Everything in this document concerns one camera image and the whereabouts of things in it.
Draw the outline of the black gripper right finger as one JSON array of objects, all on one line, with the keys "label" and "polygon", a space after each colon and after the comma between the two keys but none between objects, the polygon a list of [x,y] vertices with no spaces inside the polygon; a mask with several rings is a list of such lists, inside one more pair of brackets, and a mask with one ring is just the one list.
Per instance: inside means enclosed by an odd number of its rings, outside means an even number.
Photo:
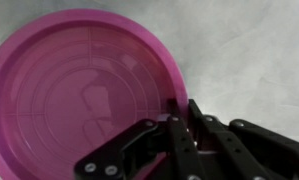
[{"label": "black gripper right finger", "polygon": [[299,142],[242,119],[229,123],[257,161],[277,178],[299,180]]}]

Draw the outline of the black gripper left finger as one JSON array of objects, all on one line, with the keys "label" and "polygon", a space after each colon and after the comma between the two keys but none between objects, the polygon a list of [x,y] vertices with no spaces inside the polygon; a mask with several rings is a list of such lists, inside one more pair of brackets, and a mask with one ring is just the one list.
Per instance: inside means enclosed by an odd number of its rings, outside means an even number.
[{"label": "black gripper left finger", "polygon": [[130,126],[80,159],[74,166],[75,180],[130,180],[156,158],[157,129],[158,123],[149,119]]}]

